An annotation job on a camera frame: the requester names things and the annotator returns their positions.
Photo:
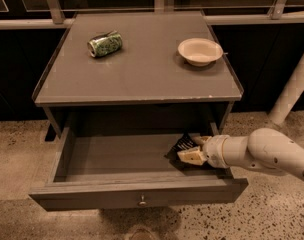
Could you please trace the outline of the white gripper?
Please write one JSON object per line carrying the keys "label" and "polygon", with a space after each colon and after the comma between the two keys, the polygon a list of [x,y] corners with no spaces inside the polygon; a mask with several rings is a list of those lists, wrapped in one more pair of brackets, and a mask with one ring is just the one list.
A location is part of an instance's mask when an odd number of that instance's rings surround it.
{"label": "white gripper", "polygon": [[223,156],[223,146],[227,139],[228,135],[193,136],[192,140],[203,146],[203,152],[200,147],[193,147],[179,151],[178,156],[182,162],[192,165],[202,166],[207,161],[214,168],[228,168]]}

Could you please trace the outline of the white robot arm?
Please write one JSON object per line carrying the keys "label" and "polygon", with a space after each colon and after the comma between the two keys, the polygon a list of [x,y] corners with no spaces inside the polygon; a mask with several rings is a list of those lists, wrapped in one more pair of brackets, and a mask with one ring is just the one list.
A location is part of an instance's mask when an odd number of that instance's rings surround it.
{"label": "white robot arm", "polygon": [[214,168],[241,167],[255,172],[285,172],[304,182],[304,149],[286,135],[260,128],[249,136],[197,136],[177,151],[181,162]]}

